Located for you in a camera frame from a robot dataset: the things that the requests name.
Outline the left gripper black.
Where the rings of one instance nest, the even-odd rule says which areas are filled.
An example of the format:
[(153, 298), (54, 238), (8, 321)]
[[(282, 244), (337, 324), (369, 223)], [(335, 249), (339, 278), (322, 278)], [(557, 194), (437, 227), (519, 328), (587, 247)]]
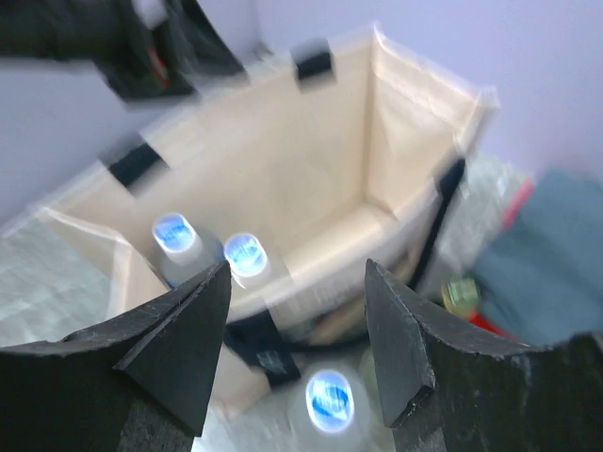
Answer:
[(196, 1), (4, 1), (1, 56), (89, 61), (127, 103), (245, 71)]

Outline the plastic water bottle blue cap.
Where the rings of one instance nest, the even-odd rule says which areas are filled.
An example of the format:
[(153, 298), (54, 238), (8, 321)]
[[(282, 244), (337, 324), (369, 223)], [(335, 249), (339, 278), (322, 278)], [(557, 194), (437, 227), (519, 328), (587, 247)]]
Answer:
[(364, 383), (341, 362), (308, 367), (287, 407), (293, 438), (303, 451), (367, 451), (371, 415)]

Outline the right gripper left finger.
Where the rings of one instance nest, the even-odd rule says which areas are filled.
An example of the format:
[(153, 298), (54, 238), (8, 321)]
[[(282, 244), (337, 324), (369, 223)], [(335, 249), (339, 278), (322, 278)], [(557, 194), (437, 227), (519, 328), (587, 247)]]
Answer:
[(188, 451), (204, 429), (231, 299), (216, 264), (57, 342), (1, 351), (5, 451)]

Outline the green Perrier glass bottle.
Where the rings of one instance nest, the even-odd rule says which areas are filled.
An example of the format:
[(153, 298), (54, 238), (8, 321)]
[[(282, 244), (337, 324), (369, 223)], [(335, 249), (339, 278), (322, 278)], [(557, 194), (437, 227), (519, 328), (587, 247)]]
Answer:
[(449, 280), (441, 292), (445, 308), (463, 318), (472, 316), (481, 301), (481, 291), (471, 278)]

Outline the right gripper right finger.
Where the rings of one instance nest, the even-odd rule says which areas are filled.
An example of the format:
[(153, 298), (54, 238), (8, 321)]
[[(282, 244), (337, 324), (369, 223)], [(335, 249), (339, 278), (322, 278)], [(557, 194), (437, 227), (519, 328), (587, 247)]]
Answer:
[(598, 451), (602, 337), (531, 347), (476, 327), (366, 264), (384, 423), (399, 451)]

